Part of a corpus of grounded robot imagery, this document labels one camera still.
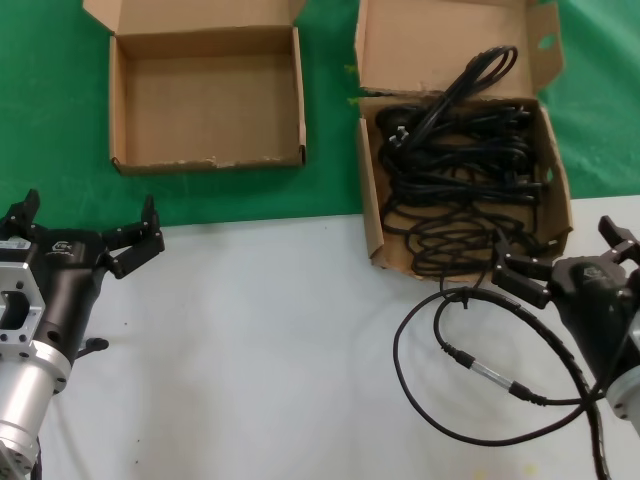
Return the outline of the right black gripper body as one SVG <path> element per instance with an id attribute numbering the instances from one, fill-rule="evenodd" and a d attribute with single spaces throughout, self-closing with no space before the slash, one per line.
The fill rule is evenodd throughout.
<path id="1" fill-rule="evenodd" d="M 639 271 L 602 257 L 559 260 L 548 283 L 551 301 L 596 382 L 608 390 L 639 365 L 639 348 L 630 338 L 639 313 Z"/>

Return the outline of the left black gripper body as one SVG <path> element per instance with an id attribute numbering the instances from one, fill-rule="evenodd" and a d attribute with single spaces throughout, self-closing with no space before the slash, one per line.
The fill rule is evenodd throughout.
<path id="1" fill-rule="evenodd" d="M 100 233 L 80 229 L 28 228 L 27 265 L 44 301 L 33 339 L 76 360 L 91 310 L 106 273 L 107 246 Z"/>

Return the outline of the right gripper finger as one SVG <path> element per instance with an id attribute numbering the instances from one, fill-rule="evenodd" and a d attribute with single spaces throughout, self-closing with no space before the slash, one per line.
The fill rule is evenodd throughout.
<path id="1" fill-rule="evenodd" d="M 546 306 L 551 299 L 547 283 L 553 261 L 512 252 L 501 229 L 494 231 L 492 283 L 532 306 Z"/>
<path id="2" fill-rule="evenodd" d="M 601 255 L 603 259 L 613 263 L 640 262 L 639 241 L 630 230 L 617 226 L 609 216 L 602 216 L 598 231 L 609 246 L 609 250 Z"/>

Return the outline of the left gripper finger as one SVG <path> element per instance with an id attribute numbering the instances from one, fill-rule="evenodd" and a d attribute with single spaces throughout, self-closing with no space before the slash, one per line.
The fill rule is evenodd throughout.
<path id="1" fill-rule="evenodd" d="M 105 265 L 116 279 L 122 279 L 165 250 L 159 214 L 148 195 L 140 221 L 101 233 L 109 253 Z"/>
<path id="2" fill-rule="evenodd" d="M 39 193 L 35 189 L 30 189 L 25 199 L 12 204 L 1 219 L 1 235 L 40 236 L 43 228 L 34 222 L 39 207 Z"/>

